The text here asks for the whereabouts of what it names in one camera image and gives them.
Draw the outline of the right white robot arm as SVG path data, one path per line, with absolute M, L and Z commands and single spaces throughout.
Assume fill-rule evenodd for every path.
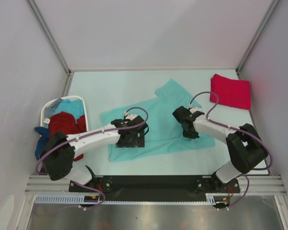
M 213 121 L 195 107 L 187 109 L 180 106 L 172 115 L 181 125 L 185 138 L 196 139 L 200 134 L 206 134 L 226 144 L 230 160 L 214 173 L 215 178 L 212 179 L 212 188 L 217 192 L 224 192 L 232 179 L 252 171 L 269 156 L 250 124 L 240 127 L 225 125 Z

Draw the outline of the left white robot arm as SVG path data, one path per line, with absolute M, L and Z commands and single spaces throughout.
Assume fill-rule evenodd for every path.
M 96 179 L 89 166 L 78 166 L 74 161 L 92 149 L 114 144 L 117 148 L 143 148 L 149 131 L 146 121 L 136 114 L 115 119 L 100 129 L 79 134 L 54 134 L 46 143 L 40 159 L 50 180 L 68 179 L 85 191 L 96 187 Z

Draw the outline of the teal t-shirt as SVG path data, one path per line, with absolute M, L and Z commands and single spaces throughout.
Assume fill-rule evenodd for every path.
M 180 106 L 186 106 L 192 95 L 174 80 L 156 89 L 155 99 L 133 105 L 116 108 L 101 114 L 101 121 L 106 125 L 114 119 L 121 118 L 131 108 L 132 113 L 148 118 L 149 132 L 145 135 L 143 148 L 117 148 L 109 145 L 109 161 L 131 161 L 143 157 L 170 154 L 187 150 L 206 149 L 215 146 L 213 137 L 200 134 L 199 138 L 183 137 L 182 127 L 172 113 Z

